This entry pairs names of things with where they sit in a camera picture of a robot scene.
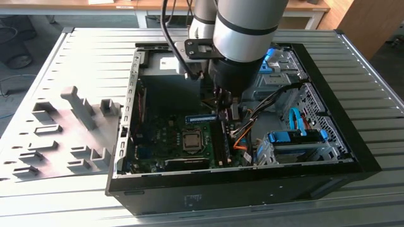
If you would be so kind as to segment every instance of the table leg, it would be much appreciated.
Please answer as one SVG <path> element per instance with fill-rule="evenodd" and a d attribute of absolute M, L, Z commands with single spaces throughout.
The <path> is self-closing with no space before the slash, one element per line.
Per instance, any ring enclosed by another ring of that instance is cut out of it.
<path fill-rule="evenodd" d="M 56 23 L 56 20 L 55 20 L 55 15 L 45 15 L 47 19 L 48 19 L 48 22 L 51 24 Z"/>
<path fill-rule="evenodd" d="M 147 16 L 147 11 L 143 11 L 143 10 L 136 11 L 139 28 L 147 28 L 145 16 Z"/>
<path fill-rule="evenodd" d="M 305 26 L 305 30 L 316 30 L 323 19 L 324 12 L 313 12 L 313 15 L 309 17 L 309 22 Z"/>

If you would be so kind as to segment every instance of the floor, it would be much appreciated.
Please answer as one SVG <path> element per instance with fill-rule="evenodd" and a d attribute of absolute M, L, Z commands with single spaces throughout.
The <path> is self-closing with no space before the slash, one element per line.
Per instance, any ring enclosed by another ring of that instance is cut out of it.
<path fill-rule="evenodd" d="M 0 80 L 9 75 L 37 74 L 64 27 L 139 27 L 135 16 L 56 16 L 55 19 L 57 23 L 49 24 L 45 16 L 31 16 L 37 37 L 25 41 L 25 45 L 35 61 L 20 70 L 9 70 L 0 63 Z M 185 24 L 183 19 L 173 17 L 173 27 L 181 27 Z M 152 19 L 148 20 L 148 25 L 149 27 L 160 27 L 156 20 Z M 404 99 L 403 60 L 404 45 L 396 49 L 384 45 L 371 60 L 371 64 Z M 8 91 L 11 95 L 7 98 L 0 97 L 0 136 L 12 119 L 12 117 L 5 116 L 15 113 L 33 79 L 35 77 L 16 77 L 1 82 L 3 92 Z"/>

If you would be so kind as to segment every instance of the corrugated metal surface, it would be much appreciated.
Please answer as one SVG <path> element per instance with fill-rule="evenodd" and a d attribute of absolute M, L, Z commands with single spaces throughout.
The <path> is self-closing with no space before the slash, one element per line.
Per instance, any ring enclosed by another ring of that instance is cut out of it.
<path fill-rule="evenodd" d="M 176 40 L 185 31 L 173 30 Z M 72 78 L 83 96 L 121 101 L 135 42 L 164 40 L 159 30 L 77 28 L 67 34 L 45 78 Z M 136 218 L 104 196 L 105 175 L 76 176 L 11 184 L 0 188 L 1 223 L 91 221 L 92 226 L 167 222 L 177 226 L 403 226 L 404 225 L 404 114 L 396 94 L 332 31 L 279 31 L 276 42 L 303 43 L 383 172 L 355 182 L 317 201 Z M 43 80 L 39 86 L 59 86 Z M 93 92 L 85 88 L 96 87 Z"/>

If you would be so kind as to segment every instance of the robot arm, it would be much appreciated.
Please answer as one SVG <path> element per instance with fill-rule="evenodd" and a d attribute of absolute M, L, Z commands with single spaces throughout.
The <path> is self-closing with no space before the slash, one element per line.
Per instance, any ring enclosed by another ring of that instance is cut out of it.
<path fill-rule="evenodd" d="M 256 79 L 287 4 L 288 0 L 219 0 L 216 7 L 215 0 L 196 0 L 189 39 L 173 48 L 177 72 L 192 79 L 211 77 L 216 93 L 229 94 L 220 109 L 237 105 Z"/>

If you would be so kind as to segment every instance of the cpu socket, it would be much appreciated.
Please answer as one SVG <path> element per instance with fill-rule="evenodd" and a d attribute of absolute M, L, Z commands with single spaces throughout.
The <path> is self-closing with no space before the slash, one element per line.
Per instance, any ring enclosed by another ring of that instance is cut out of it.
<path fill-rule="evenodd" d="M 200 130 L 183 131 L 183 149 L 189 154 L 196 154 L 203 149 Z"/>

